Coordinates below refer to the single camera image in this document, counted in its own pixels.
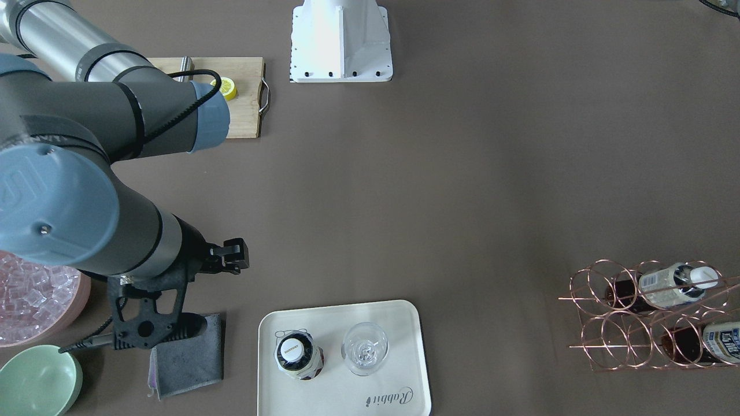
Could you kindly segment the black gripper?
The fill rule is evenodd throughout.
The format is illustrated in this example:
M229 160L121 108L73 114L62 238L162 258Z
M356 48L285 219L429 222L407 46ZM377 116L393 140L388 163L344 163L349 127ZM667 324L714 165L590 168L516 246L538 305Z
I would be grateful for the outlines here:
M211 243L208 243L195 227L179 217L175 219L182 232L182 242L174 262L170 265L170 271L206 272Z

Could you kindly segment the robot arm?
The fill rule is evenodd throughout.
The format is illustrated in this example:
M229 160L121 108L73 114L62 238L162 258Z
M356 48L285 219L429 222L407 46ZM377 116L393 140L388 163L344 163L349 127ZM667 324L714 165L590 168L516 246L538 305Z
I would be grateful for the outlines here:
M179 82L67 1L3 1L2 250L97 278L239 272L224 248L127 187L119 161L194 153L228 135L219 89Z

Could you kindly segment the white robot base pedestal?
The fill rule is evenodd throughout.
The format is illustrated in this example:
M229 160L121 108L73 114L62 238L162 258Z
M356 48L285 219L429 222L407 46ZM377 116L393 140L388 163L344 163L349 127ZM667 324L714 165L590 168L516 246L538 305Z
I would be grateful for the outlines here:
M394 76L388 10L375 1L304 1L293 9L289 81L381 83Z

